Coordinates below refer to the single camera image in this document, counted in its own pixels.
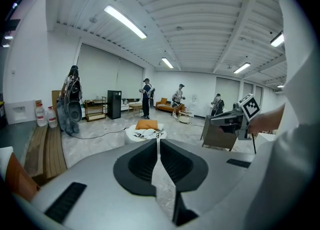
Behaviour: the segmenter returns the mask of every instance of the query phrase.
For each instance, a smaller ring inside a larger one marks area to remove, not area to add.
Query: ceiling
[[[108,4],[147,38],[104,12]],[[272,88],[286,80],[285,49],[270,45],[283,30],[277,0],[51,0],[47,23],[48,29],[65,25],[114,43],[155,70],[169,70],[161,61],[167,57],[179,71],[235,76]],[[234,74],[245,62],[251,66]]]

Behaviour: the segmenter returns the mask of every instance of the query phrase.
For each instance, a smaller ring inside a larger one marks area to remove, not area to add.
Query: fluorescent light
[[[238,74],[240,71],[243,71],[245,68],[248,68],[251,64],[246,62],[244,65],[242,65],[239,69],[235,70],[234,73]]]
[[[169,68],[173,68],[173,66],[172,66],[171,63],[167,60],[167,58],[162,58],[162,60],[165,62],[166,65],[169,66]]]
[[[127,17],[125,17],[118,10],[114,9],[111,5],[108,5],[104,9],[108,14],[112,15],[114,18],[121,21],[125,26],[131,29],[135,34],[137,34],[140,38],[146,38],[146,34],[144,34],[137,26],[135,26]]]
[[[281,31],[273,40],[270,41],[271,45],[277,47],[278,45],[283,43],[285,41],[285,37],[283,35],[284,34]]]

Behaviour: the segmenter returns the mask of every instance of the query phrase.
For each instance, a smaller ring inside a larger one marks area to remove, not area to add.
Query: orange sofa
[[[156,102],[155,108],[165,110],[168,112],[173,112],[173,110],[174,110],[174,108],[172,108],[171,104],[167,103],[167,98],[161,98],[161,101]],[[185,105],[180,104],[180,106],[178,107],[178,110],[176,112],[177,114],[179,113],[179,110],[185,110]]]

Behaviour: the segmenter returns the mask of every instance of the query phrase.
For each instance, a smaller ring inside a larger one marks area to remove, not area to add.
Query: black refrigerator
[[[110,119],[121,117],[121,91],[108,91],[107,110]]]

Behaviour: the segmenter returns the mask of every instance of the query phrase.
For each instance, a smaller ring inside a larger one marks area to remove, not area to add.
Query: rack
[[[84,101],[85,117],[87,122],[106,118],[106,110],[107,110],[106,99],[107,99],[106,97],[102,97],[102,100],[85,100]],[[94,110],[94,109],[102,109],[102,112],[89,113],[90,110]]]

